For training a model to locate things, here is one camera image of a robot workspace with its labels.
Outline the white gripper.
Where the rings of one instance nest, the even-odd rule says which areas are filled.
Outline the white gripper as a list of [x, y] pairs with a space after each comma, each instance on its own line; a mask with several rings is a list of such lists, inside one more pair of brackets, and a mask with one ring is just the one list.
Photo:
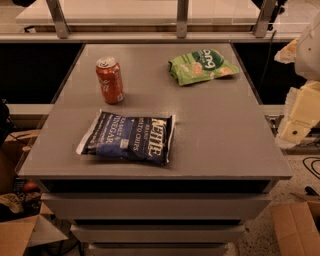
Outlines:
[[284, 117], [278, 127], [276, 144], [289, 149], [300, 144], [320, 122], [320, 13], [299, 39], [279, 50], [274, 60], [283, 64], [295, 62], [295, 72], [309, 79], [301, 88], [291, 87], [284, 106]]

